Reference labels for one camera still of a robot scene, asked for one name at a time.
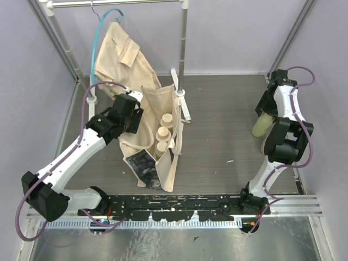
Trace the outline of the amber clear bottle white cap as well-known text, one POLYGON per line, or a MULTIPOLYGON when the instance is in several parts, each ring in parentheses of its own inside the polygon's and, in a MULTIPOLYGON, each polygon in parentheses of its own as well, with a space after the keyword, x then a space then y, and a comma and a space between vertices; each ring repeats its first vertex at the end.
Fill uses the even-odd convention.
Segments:
POLYGON ((267 141, 267 137, 263 140, 263 142, 262 142, 262 144, 261 144, 261 148, 260 148, 261 153, 262 153, 263 155, 265 155, 265 143, 266 143, 266 141, 267 141))

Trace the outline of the green bottle beige cap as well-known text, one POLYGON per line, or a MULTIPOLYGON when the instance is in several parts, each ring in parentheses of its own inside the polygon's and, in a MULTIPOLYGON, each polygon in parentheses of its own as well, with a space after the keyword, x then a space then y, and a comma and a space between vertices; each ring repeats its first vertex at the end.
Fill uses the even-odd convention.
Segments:
POLYGON ((160 141, 156 144, 154 149, 154 156, 156 160, 159 160, 165 153, 167 149, 167 142, 160 141))

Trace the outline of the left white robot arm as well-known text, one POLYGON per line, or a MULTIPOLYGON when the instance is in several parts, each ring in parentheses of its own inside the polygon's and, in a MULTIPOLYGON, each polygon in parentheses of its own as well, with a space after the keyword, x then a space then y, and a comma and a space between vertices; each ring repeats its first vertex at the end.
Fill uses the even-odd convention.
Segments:
POLYGON ((96 215, 107 214, 110 198, 103 190, 91 186, 84 190, 66 190, 73 175, 98 151, 123 133, 135 134, 144 110, 143 93, 131 91, 117 96, 112 107, 93 116, 83 134, 53 162, 37 173, 26 172, 22 178, 26 202, 44 219, 52 222, 66 211, 88 209, 96 215))

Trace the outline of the green flip-cap bottle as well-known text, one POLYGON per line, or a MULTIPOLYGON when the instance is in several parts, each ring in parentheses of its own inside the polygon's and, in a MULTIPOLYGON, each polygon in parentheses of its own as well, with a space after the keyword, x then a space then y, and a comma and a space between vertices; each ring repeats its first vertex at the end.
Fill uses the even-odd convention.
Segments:
POLYGON ((270 126, 273 124, 274 117, 267 113, 261 113, 258 120, 252 128, 252 135, 255 137, 261 137, 266 134, 270 126))

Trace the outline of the beige labelled bottle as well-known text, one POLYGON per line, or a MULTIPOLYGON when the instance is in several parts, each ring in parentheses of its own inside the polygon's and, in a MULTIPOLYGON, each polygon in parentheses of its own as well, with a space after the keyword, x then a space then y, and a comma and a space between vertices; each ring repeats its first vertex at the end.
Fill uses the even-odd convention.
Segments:
POLYGON ((172 129, 173 127, 173 116, 172 114, 166 113, 161 117, 160 126, 172 129))

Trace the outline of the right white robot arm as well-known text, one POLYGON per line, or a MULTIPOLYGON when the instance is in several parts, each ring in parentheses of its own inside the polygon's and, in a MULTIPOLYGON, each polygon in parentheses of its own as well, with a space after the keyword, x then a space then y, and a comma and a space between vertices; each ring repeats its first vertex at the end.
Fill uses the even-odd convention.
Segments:
POLYGON ((266 135, 265 159, 256 176, 240 192, 238 206, 244 214, 260 213, 268 206, 270 188, 279 175, 295 167, 305 152, 312 149, 313 124, 306 122, 297 99, 300 84, 288 78, 288 70, 271 72, 266 91, 255 111, 258 120, 252 135, 266 135))

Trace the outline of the cream canvas tote bag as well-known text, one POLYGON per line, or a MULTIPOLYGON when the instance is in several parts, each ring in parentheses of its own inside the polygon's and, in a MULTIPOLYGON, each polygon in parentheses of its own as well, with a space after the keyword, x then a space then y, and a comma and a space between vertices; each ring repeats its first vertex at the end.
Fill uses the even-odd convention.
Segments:
POLYGON ((174 85, 141 91, 144 113, 138 131, 119 137, 123 160, 139 187, 173 192, 183 142, 181 102, 174 85))

